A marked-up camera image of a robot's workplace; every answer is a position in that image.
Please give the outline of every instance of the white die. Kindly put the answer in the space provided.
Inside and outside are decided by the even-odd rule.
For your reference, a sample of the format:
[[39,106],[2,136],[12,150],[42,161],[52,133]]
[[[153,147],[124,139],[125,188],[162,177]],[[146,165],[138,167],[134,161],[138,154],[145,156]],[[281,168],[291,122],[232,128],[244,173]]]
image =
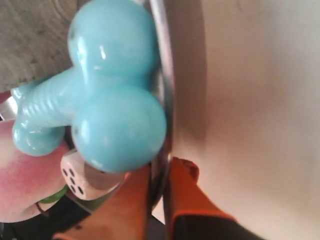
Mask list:
[[88,165],[74,149],[61,160],[61,172],[73,194],[81,200],[98,199],[115,189],[125,175],[99,171]]

